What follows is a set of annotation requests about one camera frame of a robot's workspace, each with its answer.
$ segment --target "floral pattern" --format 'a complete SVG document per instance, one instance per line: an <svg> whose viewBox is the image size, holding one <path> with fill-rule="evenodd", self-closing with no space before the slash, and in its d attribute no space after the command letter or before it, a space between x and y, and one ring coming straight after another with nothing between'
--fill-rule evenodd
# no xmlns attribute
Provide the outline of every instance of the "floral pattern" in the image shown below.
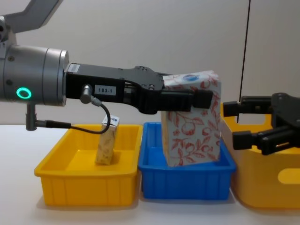
<svg viewBox="0 0 300 225"><path fill-rule="evenodd" d="M168 165L181 166L217 161L220 154L221 83L213 71L164 76L169 90L211 90L210 109L162 112L164 154Z"/></svg>

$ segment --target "yellow plastic tray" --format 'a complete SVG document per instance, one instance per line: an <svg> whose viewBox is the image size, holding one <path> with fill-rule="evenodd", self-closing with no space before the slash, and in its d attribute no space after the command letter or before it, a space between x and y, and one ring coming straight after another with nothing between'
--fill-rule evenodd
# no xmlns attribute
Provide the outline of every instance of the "yellow plastic tray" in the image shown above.
<svg viewBox="0 0 300 225"><path fill-rule="evenodd" d="M290 148L268 156L256 146L234 150L232 132L272 129L271 116L266 115L261 125L241 125L235 117L223 117L221 107L222 137L238 168L231 183L235 196L250 208L300 209L300 149Z"/></svg>
<svg viewBox="0 0 300 225"><path fill-rule="evenodd" d="M78 125L100 130L100 125ZM119 125L111 165L95 164L99 135L68 130L36 167L46 205L126 206L135 198L143 127Z"/></svg>

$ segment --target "gray cylindrical robot joint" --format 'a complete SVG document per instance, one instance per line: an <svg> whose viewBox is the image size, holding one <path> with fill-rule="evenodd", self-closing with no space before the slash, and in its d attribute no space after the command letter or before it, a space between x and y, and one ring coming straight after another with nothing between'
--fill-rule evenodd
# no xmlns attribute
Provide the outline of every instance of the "gray cylindrical robot joint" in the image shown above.
<svg viewBox="0 0 300 225"><path fill-rule="evenodd" d="M64 106L68 63L65 50L12 45L0 73L0 100Z"/></svg>

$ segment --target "label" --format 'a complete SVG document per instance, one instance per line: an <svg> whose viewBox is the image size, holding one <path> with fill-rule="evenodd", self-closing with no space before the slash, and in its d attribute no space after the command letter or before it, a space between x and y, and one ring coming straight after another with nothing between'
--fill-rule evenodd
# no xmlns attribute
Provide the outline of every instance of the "label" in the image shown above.
<svg viewBox="0 0 300 225"><path fill-rule="evenodd" d="M95 94L97 95L116 95L117 87L107 85L95 85Z"/></svg>
<svg viewBox="0 0 300 225"><path fill-rule="evenodd" d="M119 124L120 118L117 116L111 115L111 126L117 127ZM107 124L107 116L102 121L102 124Z"/></svg>
<svg viewBox="0 0 300 225"><path fill-rule="evenodd" d="M69 69L67 70L68 72L71 72L71 73L77 73L78 72L78 70L79 70L79 67L80 67L80 65L79 64L71 64L70 66L69 66Z"/></svg>

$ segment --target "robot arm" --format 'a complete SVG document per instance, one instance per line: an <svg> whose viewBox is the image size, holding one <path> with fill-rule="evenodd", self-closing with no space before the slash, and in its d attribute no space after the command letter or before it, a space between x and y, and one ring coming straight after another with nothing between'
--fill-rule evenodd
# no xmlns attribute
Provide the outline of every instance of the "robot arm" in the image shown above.
<svg viewBox="0 0 300 225"><path fill-rule="evenodd" d="M270 97L244 96L241 102L223 104L224 116L238 116L240 113L271 114L273 129L251 133L233 132L235 150L251 149L256 145L263 155L269 155L291 147L300 147L300 98L285 93Z"/></svg>
<svg viewBox="0 0 300 225"><path fill-rule="evenodd" d="M15 33L45 25L61 2L31 0L23 12L0 16L0 101L28 105L28 130L36 126L51 127L36 120L34 105L64 106L66 98L101 107L101 101L124 103L144 114L160 110L190 111L191 106L210 107L211 91L166 90L163 81L166 74L148 67L122 69L69 64L65 50L16 44Z"/></svg>

